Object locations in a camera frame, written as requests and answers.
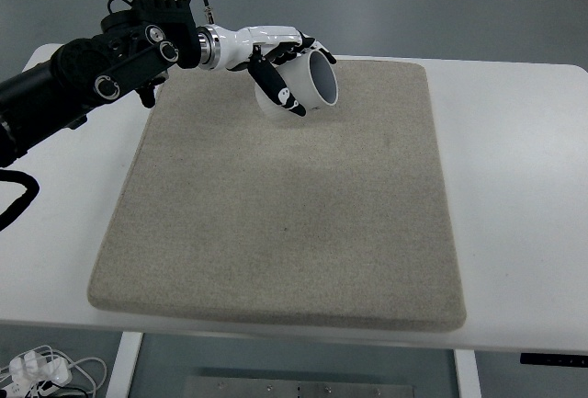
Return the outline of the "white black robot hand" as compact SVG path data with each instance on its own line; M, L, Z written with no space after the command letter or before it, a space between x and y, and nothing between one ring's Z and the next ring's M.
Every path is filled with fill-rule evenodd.
M333 68L336 64L334 56L319 41L293 27L257 26L228 30L207 25L198 28L198 38L201 45L199 67L208 71L247 72L258 56L278 66L306 50L324 50Z

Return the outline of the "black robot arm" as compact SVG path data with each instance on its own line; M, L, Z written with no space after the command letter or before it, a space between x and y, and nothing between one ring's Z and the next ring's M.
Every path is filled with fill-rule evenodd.
M83 125L89 112L136 92L155 104L154 88L177 65L195 68L201 44L191 0L132 0L110 11L101 33L62 45L47 62L1 84L1 165L64 128Z

